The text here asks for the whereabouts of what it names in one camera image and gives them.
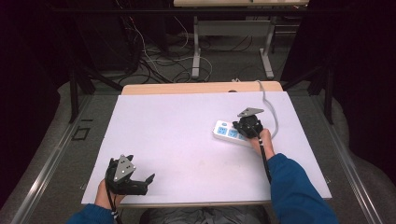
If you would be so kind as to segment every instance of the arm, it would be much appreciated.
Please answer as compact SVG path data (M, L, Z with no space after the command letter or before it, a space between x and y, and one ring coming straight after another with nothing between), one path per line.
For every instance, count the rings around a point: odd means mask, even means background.
M272 176L271 200L280 222L338 223L335 213L315 190L303 167L283 154L275 154L268 130L264 129L260 136ZM250 143L260 153L257 138Z
M110 192L111 199L115 200L115 205L118 207L125 195L115 195ZM80 212L75 213L67 221L72 223L114 223L114 217L111 215L111 206L107 198L105 180L99 184L96 193L95 204L87 204Z

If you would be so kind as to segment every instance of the person's right hand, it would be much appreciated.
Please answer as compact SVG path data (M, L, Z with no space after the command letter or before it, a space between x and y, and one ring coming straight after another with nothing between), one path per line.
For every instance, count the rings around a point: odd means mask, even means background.
M272 145L272 140L271 140L271 133L268 129L263 129L260 132L260 138L262 139L262 144L264 145L264 153L265 153L265 158L267 160L271 159L271 157L275 156L274 152L274 147ZM250 144L253 146L254 150L261 155L262 151L260 150L260 143L259 143L259 138L254 137L248 139Z

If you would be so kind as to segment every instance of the table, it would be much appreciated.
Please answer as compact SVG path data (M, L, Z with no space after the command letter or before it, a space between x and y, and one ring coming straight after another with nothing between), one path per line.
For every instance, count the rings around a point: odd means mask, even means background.
M299 162L323 198L332 195L288 94L278 82L262 82L276 109L278 153ZM247 107L271 132L275 121L258 82L131 85L124 88L107 127L82 203L92 203L109 158L134 155L134 180L153 173L146 196L128 196L128 207L261 204L270 201L262 158L213 136L217 120L232 121Z
M283 7L303 6L309 0L175 0L176 7ZM268 51L276 26L276 17L269 21L198 21L194 17L194 57L192 62L192 78L199 76L201 49L200 35L252 35L265 36L264 49L260 49L265 75L274 78L274 73L268 59Z

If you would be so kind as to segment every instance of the gray pants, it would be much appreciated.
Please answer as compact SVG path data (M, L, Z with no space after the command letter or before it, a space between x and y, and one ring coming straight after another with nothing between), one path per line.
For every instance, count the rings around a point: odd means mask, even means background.
M270 224L262 206L149 209L141 224Z

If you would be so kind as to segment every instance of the person's left hand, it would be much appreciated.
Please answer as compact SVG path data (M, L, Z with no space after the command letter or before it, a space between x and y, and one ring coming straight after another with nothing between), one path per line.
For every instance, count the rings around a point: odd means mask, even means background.
M110 195L111 195L112 202L114 202L114 199L115 199L116 207L118 207L120 205L122 199L125 198L125 195L113 194L111 191L110 191ZM100 182L100 184L98 186L95 204L98 206L104 207L105 209L111 210L111 205L110 205L110 202L108 201L107 192L106 192L106 183L105 183L104 179Z

